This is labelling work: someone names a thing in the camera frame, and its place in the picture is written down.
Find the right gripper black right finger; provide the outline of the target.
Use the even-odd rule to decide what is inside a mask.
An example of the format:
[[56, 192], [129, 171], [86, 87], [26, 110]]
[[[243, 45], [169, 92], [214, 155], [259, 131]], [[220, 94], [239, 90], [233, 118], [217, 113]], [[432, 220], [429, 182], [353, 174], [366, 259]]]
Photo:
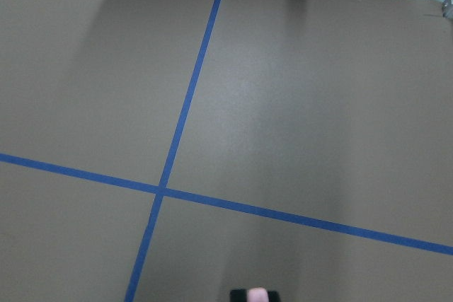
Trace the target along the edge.
[[280, 295], [277, 291], [267, 291], [269, 302], [280, 302]]

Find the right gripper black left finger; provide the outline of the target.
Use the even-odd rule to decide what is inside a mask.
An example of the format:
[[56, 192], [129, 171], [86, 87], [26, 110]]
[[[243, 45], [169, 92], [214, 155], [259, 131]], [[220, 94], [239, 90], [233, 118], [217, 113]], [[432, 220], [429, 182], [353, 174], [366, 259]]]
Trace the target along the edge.
[[229, 292], [229, 301], [230, 302], [247, 302], [248, 301], [248, 291], [246, 289], [232, 289]]

